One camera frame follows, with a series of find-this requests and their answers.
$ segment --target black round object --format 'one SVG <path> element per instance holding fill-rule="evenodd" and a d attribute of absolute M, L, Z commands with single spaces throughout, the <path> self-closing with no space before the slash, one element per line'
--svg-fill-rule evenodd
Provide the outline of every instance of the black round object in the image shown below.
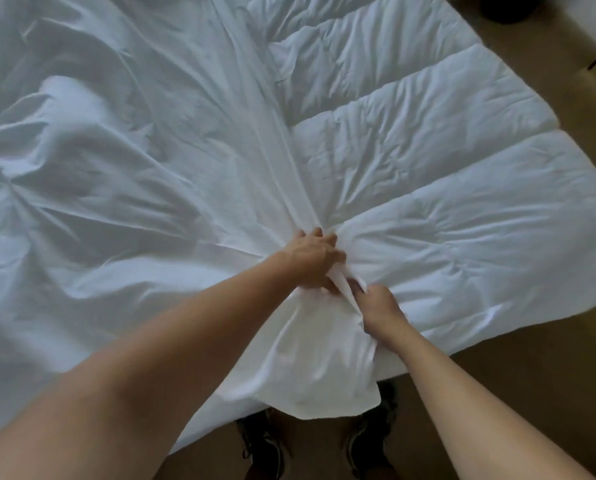
<path fill-rule="evenodd" d="M 498 23 L 518 23 L 533 13 L 542 0 L 480 0 L 482 15 Z"/>

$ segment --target brown floor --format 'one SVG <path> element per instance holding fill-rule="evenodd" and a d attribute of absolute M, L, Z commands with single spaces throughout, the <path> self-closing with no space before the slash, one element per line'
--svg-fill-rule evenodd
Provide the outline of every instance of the brown floor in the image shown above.
<path fill-rule="evenodd" d="M 456 7 L 485 43 L 554 108 L 563 128 L 596 165 L 596 90 L 581 69 L 596 48 L 548 9 L 497 25 L 462 0 Z M 596 309 L 487 340 L 454 359 L 596 475 Z M 387 455 L 406 479 L 456 479 L 408 376 Z M 293 479 L 350 479 L 340 454 L 348 419 L 299 421 L 278 414 L 293 455 Z M 170 456 L 158 480 L 244 477 L 242 443 L 230 424 Z"/>

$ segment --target black shoe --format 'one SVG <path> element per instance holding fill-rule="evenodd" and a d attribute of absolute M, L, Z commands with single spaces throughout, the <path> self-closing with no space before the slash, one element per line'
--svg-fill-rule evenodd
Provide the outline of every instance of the black shoe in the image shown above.
<path fill-rule="evenodd" d="M 269 478 L 279 480 L 285 473 L 285 455 L 280 440 L 269 422 L 269 410 L 260 411 L 236 421 L 245 442 L 242 458 L 264 471 Z"/>
<path fill-rule="evenodd" d="M 346 458 L 353 476 L 364 479 L 375 467 L 393 468 L 384 454 L 384 442 L 396 422 L 398 402 L 393 381 L 378 383 L 382 402 L 360 416 L 346 443 Z"/>

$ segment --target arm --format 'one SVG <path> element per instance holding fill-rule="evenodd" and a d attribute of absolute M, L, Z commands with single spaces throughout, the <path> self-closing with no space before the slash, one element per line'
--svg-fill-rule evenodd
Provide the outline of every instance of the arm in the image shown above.
<path fill-rule="evenodd" d="M 406 364 L 463 480 L 591 480 L 555 443 L 463 371 L 411 326 L 389 289 L 351 288 L 365 329 Z"/>
<path fill-rule="evenodd" d="M 0 432 L 0 479 L 152 478 L 271 313 L 344 261 L 335 242 L 301 232 L 67 372 Z"/>

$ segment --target white fabric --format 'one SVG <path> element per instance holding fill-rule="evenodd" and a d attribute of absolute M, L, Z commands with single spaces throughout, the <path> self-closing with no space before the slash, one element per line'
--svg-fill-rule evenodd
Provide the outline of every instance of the white fabric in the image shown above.
<path fill-rule="evenodd" d="M 596 170 L 444 0 L 0 0 L 0 426 L 314 225 L 346 298 L 290 296 L 177 447 L 376 404 L 344 274 L 447 352 L 596 305 Z"/>

